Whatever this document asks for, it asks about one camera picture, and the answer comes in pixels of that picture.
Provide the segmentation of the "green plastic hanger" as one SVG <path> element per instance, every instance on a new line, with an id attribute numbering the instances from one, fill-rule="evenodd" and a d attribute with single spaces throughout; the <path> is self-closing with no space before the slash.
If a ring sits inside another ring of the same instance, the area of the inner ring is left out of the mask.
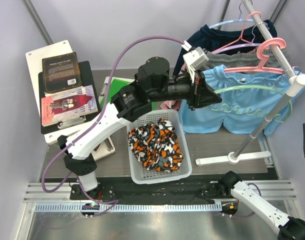
<path id="1" fill-rule="evenodd" d="M 278 93 L 279 95 L 284 95 L 284 93 L 274 87 L 268 87 L 268 86 L 263 86 L 263 85 L 240 85 L 240 86 L 232 86 L 232 87 L 226 87 L 226 88 L 221 88 L 218 90 L 215 90 L 215 93 L 221 94 L 225 92 L 230 92 L 230 91 L 237 91 L 237 90 L 246 90 L 246 89 L 259 89 L 259 90 L 266 90 L 266 91 L 271 91 Z M 230 114 L 234 112 L 237 115 L 243 115 L 246 114 L 247 116 L 256 116 L 257 118 L 263 118 L 265 117 L 268 112 L 264 112 L 262 108 L 254 109 L 253 107 L 245 107 L 243 110 L 241 110 L 240 105 L 234 105 L 231 108 L 229 108 L 229 105 L 227 103 L 222 103 L 219 107 L 216 107 L 214 104 L 211 105 L 210 110 L 214 112 L 223 112 Z M 272 120 L 277 122 L 277 123 L 284 123 L 291 115 L 293 112 L 293 104 L 292 101 L 288 101 L 288 112 L 285 115 L 285 117 L 282 120 L 279 120 L 281 117 L 281 114 L 278 113 L 276 114 Z"/>

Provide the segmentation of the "orange camouflage shorts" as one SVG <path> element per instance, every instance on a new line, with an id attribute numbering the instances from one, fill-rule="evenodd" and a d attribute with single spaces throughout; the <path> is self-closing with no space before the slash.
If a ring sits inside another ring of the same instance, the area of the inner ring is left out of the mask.
<path id="1" fill-rule="evenodd" d="M 160 118 L 127 133 L 132 154 L 147 171 L 172 173 L 180 169 L 184 154 L 175 129 L 171 121 Z"/>

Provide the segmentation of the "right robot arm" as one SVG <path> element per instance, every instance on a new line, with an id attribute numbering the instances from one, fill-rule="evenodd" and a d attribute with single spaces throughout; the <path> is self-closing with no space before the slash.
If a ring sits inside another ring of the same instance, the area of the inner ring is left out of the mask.
<path id="1" fill-rule="evenodd" d="M 234 197 L 247 205 L 277 234 L 277 239 L 305 240 L 304 220 L 274 207 L 254 192 L 235 172 L 229 171 L 218 180 L 218 191 L 225 198 Z"/>

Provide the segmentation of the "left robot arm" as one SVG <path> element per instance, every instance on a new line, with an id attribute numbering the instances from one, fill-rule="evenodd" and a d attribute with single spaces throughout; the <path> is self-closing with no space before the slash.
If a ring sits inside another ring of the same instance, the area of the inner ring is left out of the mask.
<path id="1" fill-rule="evenodd" d="M 91 121 L 88 129 L 72 136 L 60 136 L 59 145 L 65 151 L 65 167 L 73 172 L 82 185 L 81 193 L 89 200 L 99 193 L 92 151 L 111 134 L 152 111 L 152 102 L 186 100 L 195 110 L 220 103 L 202 73 L 207 56 L 184 55 L 185 73 L 170 77 L 170 64 L 163 57 L 152 57 L 138 68 L 134 81 L 122 87 Z"/>

